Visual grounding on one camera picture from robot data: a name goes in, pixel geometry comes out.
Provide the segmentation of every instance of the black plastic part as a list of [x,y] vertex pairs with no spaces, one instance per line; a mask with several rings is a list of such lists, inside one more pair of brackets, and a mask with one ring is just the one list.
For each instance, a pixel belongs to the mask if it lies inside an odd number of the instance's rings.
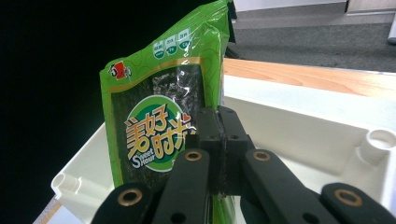
[[341,223],[396,223],[395,217],[386,208],[348,184],[326,185],[320,201]]
[[227,195],[240,195],[242,160],[251,146],[250,138],[235,111],[219,106],[219,117],[225,133],[225,189]]
[[210,171],[209,171],[209,191],[210,194],[218,194],[223,189],[223,167],[224,155],[222,153],[221,134],[222,128],[219,126],[218,115],[216,110],[212,107],[201,108],[197,115],[197,129],[198,134],[193,137],[188,135],[186,140],[186,149],[197,147],[206,151],[210,156]]
[[[140,192],[141,198],[134,192]],[[132,205],[122,205],[123,202],[136,203]],[[146,216],[152,201],[151,191],[144,185],[137,183],[127,183],[115,188],[107,196],[93,217],[92,224],[112,224],[112,223],[149,223],[150,216]]]
[[338,223],[271,151],[248,151],[244,173],[271,223]]
[[152,223],[206,223],[209,155],[201,149],[180,152]]

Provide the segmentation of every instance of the brand logo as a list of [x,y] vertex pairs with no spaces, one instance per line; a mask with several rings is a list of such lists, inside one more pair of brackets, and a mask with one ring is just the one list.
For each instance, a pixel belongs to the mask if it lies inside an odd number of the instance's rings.
[[191,117],[161,95],[142,100],[124,123],[132,166],[157,172],[172,170],[177,154],[184,149],[186,134],[195,133]]
[[117,80],[122,78],[130,77],[131,76],[131,69],[129,67],[125,67],[123,61],[117,62],[110,66],[108,73],[111,76],[115,77]]

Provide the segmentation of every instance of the white container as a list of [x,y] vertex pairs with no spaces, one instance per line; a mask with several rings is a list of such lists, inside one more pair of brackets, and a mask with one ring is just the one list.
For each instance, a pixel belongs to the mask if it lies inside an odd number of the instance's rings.
[[[275,152],[306,187],[320,193],[347,183],[396,214],[396,102],[228,76],[224,93],[255,146]],[[114,189],[105,125],[51,187],[76,217],[92,221]]]

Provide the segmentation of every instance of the wooden surface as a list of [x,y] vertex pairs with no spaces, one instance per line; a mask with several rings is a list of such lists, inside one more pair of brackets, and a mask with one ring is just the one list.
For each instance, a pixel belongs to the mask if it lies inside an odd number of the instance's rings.
[[224,74],[396,101],[396,76],[392,74],[227,58]]

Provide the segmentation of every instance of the green snack bag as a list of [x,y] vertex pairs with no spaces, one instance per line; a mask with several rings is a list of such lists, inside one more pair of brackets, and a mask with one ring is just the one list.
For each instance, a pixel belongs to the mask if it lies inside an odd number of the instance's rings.
[[[202,5],[144,49],[100,72],[114,186],[166,182],[204,106],[221,99],[229,39],[227,0]],[[212,222],[234,223],[230,197],[211,200]]]

